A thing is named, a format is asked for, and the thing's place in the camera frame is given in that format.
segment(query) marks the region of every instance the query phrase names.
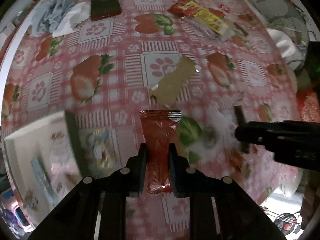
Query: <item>metal rivet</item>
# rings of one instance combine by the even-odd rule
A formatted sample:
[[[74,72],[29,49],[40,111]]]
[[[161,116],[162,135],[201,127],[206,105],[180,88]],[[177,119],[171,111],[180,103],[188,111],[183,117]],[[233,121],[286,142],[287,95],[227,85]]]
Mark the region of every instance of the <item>metal rivet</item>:
[[[230,177],[224,177],[224,178],[223,178],[223,182],[224,182],[225,184],[231,184],[232,181],[233,181],[233,180],[232,180]]]
[[[83,179],[83,183],[84,184],[90,184],[93,181],[93,179],[91,177],[85,177]]]
[[[194,173],[196,173],[196,169],[192,168],[192,167],[188,167],[188,168],[186,168],[186,172],[189,174],[194,174]]]
[[[124,167],[124,168],[122,168],[122,169],[120,170],[120,172],[121,172],[122,174],[128,174],[128,173],[130,172],[130,169],[127,168],[127,167]]]

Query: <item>gray cloth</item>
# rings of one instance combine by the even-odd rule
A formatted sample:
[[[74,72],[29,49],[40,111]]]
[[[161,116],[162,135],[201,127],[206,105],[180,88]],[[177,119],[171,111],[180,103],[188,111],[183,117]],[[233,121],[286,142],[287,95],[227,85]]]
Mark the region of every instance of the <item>gray cloth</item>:
[[[41,4],[32,18],[32,36],[40,36],[57,29],[61,20],[75,4],[72,0],[47,0]]]

